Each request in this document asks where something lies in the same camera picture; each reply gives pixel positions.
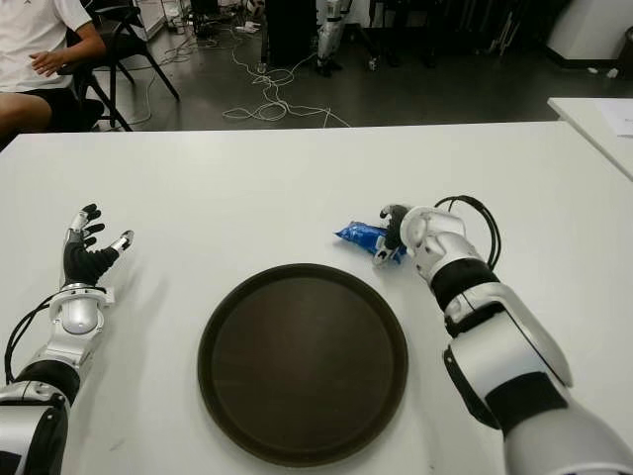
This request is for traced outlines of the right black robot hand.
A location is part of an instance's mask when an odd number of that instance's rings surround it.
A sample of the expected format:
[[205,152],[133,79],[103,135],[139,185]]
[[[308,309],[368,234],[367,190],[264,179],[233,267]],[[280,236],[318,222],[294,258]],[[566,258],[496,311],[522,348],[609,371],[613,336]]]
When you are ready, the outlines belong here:
[[400,263],[407,252],[401,238],[401,224],[411,210],[409,205],[390,204],[380,211],[380,218],[387,221],[385,234],[376,242],[373,264],[382,266],[388,261]]

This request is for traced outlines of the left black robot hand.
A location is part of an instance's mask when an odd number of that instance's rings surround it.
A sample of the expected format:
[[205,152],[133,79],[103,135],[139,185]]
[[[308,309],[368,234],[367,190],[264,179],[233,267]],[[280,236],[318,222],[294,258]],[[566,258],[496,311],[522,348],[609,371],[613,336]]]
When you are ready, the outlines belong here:
[[95,287],[101,277],[114,265],[120,256],[133,244],[135,233],[123,232],[113,243],[91,250],[97,239],[95,234],[105,225],[94,221],[101,217],[96,204],[83,207],[72,219],[65,232],[62,246],[60,287],[86,285]]

